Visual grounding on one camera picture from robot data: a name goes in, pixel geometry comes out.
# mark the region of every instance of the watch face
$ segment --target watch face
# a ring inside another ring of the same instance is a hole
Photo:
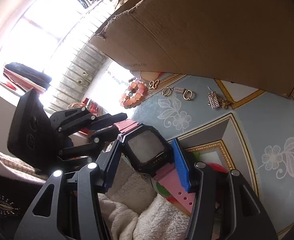
[[[133,168],[152,177],[163,165],[173,162],[172,148],[152,126],[140,124],[123,136],[122,146]]]

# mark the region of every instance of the earring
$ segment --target earring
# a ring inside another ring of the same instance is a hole
[[[208,93],[208,105],[211,106],[212,109],[222,107],[223,109],[227,109],[227,106],[230,105],[231,101],[228,101],[226,99],[221,98],[220,96],[217,95],[215,91],[212,91],[210,87],[208,87],[210,92]]]
[[[178,93],[178,94],[182,94],[183,98],[185,100],[191,100],[192,95],[193,95],[193,91],[187,90],[185,88],[180,88],[180,87],[173,87],[173,88],[165,87],[162,90],[162,95],[167,97],[171,94],[172,91],[174,91],[175,93]]]

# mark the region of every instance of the blue gripper pad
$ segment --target blue gripper pad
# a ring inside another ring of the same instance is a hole
[[[189,168],[183,156],[183,149],[180,146],[178,138],[174,138],[171,141],[171,147],[173,149],[175,167],[178,173],[181,186],[189,192],[191,189],[191,183],[189,181]]]

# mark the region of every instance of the black cloth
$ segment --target black cloth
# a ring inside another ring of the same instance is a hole
[[[52,78],[45,73],[39,72],[37,70],[34,70],[33,68],[17,62],[7,64],[5,65],[5,68],[13,71],[14,73],[17,73],[20,76],[30,79],[32,82],[45,89],[48,89],[48,87],[50,86],[49,83],[52,81]]]
[[[0,176],[0,231],[8,239],[14,234],[42,185]]]

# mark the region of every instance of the embroidered flower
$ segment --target embroidered flower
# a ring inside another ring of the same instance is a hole
[[[180,114],[174,116],[173,126],[175,126],[177,130],[181,130],[181,128],[186,129],[190,121],[191,116],[187,115],[185,111],[181,111]]]
[[[270,171],[276,170],[279,167],[279,163],[282,162],[283,156],[280,153],[281,148],[275,145],[273,148],[269,145],[265,148],[265,154],[262,156],[262,161],[265,163],[265,169]]]

